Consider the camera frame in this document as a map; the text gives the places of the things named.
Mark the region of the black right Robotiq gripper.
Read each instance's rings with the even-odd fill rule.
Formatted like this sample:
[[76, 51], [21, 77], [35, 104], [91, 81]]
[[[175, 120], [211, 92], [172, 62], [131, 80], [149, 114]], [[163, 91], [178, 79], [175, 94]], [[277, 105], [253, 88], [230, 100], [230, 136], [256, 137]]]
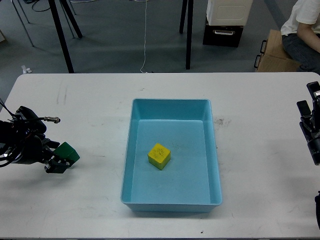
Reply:
[[297, 107], [300, 112], [300, 128], [307, 141], [307, 146], [313, 162], [320, 165], [320, 84], [318, 81], [306, 85], [313, 104], [311, 111], [306, 100], [298, 101]]

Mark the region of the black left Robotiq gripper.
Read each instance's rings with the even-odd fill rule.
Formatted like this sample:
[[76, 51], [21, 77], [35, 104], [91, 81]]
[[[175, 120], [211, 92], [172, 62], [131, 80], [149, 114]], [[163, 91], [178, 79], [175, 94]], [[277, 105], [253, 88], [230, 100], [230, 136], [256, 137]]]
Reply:
[[[43, 164], [43, 150], [55, 150], [59, 145], [59, 142], [45, 138], [44, 134], [32, 135], [16, 145], [18, 156], [14, 163], [23, 165], [31, 165], [33, 163]], [[44, 169], [46, 173], [63, 174], [74, 163], [74, 160], [54, 156], [54, 158], [48, 161]]]

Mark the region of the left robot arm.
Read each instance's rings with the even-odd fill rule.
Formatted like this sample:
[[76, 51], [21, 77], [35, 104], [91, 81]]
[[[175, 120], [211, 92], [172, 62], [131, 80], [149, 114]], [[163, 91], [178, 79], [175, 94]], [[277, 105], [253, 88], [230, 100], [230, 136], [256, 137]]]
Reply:
[[62, 174], [80, 156], [67, 142], [59, 143], [45, 136], [44, 122], [58, 124], [59, 117], [38, 117], [31, 109], [20, 106], [11, 119], [0, 122], [0, 166], [9, 164], [44, 164], [47, 173]]

